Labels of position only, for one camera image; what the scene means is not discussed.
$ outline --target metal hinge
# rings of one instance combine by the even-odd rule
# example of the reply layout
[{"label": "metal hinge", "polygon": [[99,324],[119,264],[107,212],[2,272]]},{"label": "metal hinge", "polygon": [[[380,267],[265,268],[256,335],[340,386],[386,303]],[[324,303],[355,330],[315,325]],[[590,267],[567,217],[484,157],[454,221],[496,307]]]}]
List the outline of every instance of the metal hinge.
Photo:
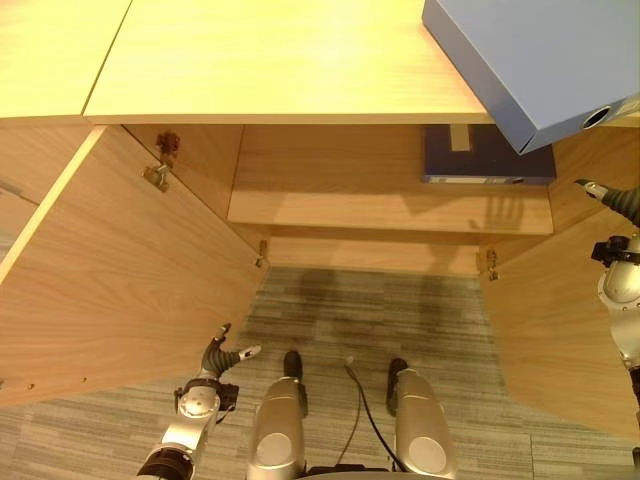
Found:
[{"label": "metal hinge", "polygon": [[500,274],[496,271],[498,264],[498,254],[493,248],[487,250],[487,265],[489,267],[489,281],[495,282],[500,278]]},{"label": "metal hinge", "polygon": [[260,240],[258,245],[258,258],[256,259],[256,267],[261,268],[267,258],[267,247],[269,244],[266,240]]},{"label": "metal hinge", "polygon": [[173,168],[173,159],[178,156],[180,137],[173,132],[160,133],[156,146],[160,148],[160,165],[145,168],[142,176],[158,190],[166,192],[169,188],[167,175]]}]

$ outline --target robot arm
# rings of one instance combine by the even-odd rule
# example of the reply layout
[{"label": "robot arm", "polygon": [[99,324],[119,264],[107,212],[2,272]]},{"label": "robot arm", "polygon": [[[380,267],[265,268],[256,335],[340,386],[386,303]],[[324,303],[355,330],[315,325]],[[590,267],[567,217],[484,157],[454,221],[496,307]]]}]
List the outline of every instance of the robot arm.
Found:
[{"label": "robot arm", "polygon": [[174,392],[176,416],[162,440],[147,457],[138,476],[148,479],[191,480],[219,411],[235,407],[239,388],[221,384],[221,375],[236,363],[256,356],[260,347],[223,352],[220,346],[231,328],[225,324],[202,356],[200,372]]},{"label": "robot arm", "polygon": [[[590,180],[577,180],[585,192],[640,227],[640,187],[619,191]],[[631,375],[640,406],[640,232],[598,242],[591,258],[607,271],[598,282],[598,297],[611,315],[611,336]],[[640,411],[636,413],[640,424]]]}]

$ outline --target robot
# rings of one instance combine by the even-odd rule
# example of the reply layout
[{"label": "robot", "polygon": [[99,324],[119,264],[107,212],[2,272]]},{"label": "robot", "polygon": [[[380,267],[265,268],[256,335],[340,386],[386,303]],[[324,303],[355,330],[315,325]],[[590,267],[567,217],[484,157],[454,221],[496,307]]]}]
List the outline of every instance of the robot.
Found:
[{"label": "robot", "polygon": [[[576,181],[591,197],[624,215],[640,227],[640,187],[621,192],[589,180]],[[628,370],[640,406],[640,233],[631,238],[614,236],[596,243],[592,258],[607,268],[598,282],[598,296],[611,315],[611,333],[622,363]],[[239,387],[220,382],[237,363],[253,358],[259,346],[236,352],[220,347],[230,325],[223,325],[202,357],[200,372],[175,393],[176,416],[161,442],[147,457],[138,476],[146,479],[194,480],[207,436],[219,412],[229,412]],[[444,409],[429,385],[403,359],[389,365],[387,410],[396,418],[395,449],[382,439],[369,413],[366,396],[356,383],[369,420],[393,459],[392,471],[362,465],[334,465],[307,469],[302,420],[307,400],[302,383],[302,359],[295,351],[284,357],[283,376],[267,391],[256,414],[251,438],[247,480],[294,480],[314,476],[318,480],[453,479],[457,461]],[[636,417],[640,425],[640,411]],[[634,449],[640,469],[640,449]]]}]

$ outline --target wooden cabinet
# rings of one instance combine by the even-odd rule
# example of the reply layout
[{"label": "wooden cabinet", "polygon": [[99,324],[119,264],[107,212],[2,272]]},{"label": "wooden cabinet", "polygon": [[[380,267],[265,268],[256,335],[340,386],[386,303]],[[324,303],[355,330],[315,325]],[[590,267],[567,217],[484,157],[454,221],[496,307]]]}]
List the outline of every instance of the wooden cabinet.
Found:
[{"label": "wooden cabinet", "polygon": [[0,264],[0,404],[183,373],[268,263],[121,127],[96,127]]},{"label": "wooden cabinet", "polygon": [[[193,369],[266,255],[480,274],[514,397],[631,434],[588,260],[628,229],[572,182],[639,183],[637,130],[559,142],[550,188],[424,185],[421,124],[491,119],[423,0],[71,3],[0,14],[0,404]],[[142,172],[167,130],[161,193]]]}]

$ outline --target open cabinet door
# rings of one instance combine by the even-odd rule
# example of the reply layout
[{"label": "open cabinet door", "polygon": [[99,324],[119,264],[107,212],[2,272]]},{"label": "open cabinet door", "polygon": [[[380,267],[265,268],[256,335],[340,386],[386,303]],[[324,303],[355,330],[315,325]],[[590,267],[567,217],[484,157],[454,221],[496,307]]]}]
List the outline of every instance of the open cabinet door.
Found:
[{"label": "open cabinet door", "polygon": [[0,405],[190,373],[268,264],[122,127],[96,127],[0,264]]},{"label": "open cabinet door", "polygon": [[514,400],[636,438],[637,405],[597,295],[604,267],[595,242],[630,236],[631,223],[601,211],[481,276],[507,389]]}]

